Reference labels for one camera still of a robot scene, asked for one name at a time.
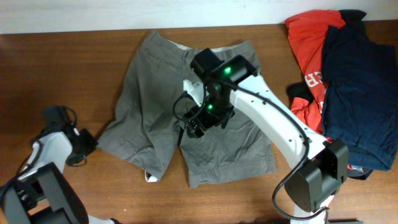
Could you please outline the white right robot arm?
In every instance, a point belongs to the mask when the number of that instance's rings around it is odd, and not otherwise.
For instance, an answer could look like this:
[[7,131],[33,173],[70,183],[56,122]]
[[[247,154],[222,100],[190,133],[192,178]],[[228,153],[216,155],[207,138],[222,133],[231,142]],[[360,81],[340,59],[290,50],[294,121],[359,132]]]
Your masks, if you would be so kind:
[[183,90],[196,105],[182,118],[191,138],[200,138],[213,126],[225,127],[240,110],[271,139],[291,170],[272,193],[284,188],[295,204],[291,223],[328,223],[329,204],[348,176],[346,144],[329,142],[309,128],[273,94],[261,73],[242,55],[219,59],[210,49],[196,54],[190,63],[200,81],[183,82]]

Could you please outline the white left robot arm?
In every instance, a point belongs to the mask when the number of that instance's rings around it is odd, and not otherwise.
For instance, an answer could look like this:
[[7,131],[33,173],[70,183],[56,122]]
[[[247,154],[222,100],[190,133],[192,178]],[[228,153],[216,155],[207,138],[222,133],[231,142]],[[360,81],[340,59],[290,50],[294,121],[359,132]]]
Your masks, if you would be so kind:
[[69,107],[43,110],[45,127],[31,140],[31,155],[16,175],[1,187],[1,210],[8,223],[18,224],[111,224],[85,206],[63,176],[65,166],[80,167],[97,147],[87,129],[77,130],[77,115]]

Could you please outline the grey cargo shorts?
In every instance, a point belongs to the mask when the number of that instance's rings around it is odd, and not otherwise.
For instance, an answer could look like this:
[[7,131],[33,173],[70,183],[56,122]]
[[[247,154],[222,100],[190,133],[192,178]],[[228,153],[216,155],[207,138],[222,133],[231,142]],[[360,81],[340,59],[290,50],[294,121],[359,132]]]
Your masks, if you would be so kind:
[[191,188],[274,173],[271,140],[240,110],[225,128],[188,137],[180,117],[193,103],[180,95],[184,80],[198,81],[190,68],[197,52],[149,34],[130,63],[100,148],[141,168],[148,182],[162,178],[177,149],[187,163]]

